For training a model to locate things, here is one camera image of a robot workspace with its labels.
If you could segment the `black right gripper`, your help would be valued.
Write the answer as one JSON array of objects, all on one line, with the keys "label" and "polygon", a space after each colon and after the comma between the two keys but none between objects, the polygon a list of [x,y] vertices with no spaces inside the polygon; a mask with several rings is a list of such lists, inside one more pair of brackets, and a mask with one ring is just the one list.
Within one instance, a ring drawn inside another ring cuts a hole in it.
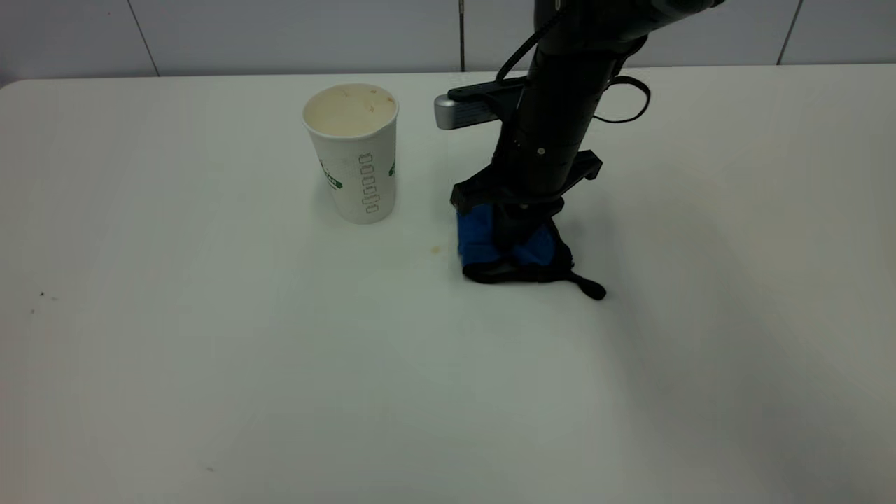
[{"label": "black right gripper", "polygon": [[495,211],[495,249],[502,256],[511,254],[521,233],[522,246],[554,246],[553,217],[563,195],[583,179],[595,179],[602,166],[591,150],[562,146],[547,152],[502,136],[490,164],[452,188],[451,204],[462,215],[480,207]]}]

